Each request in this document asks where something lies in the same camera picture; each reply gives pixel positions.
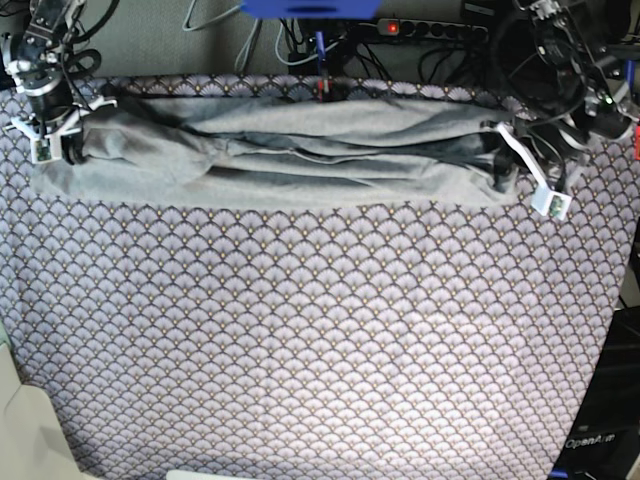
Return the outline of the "robot arm image right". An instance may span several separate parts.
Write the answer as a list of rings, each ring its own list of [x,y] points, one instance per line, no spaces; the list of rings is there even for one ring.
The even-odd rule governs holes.
[[[609,17],[599,1],[501,4],[489,60],[530,116],[509,126],[508,141],[547,193],[569,192],[568,164],[593,139],[626,139],[639,123]]]

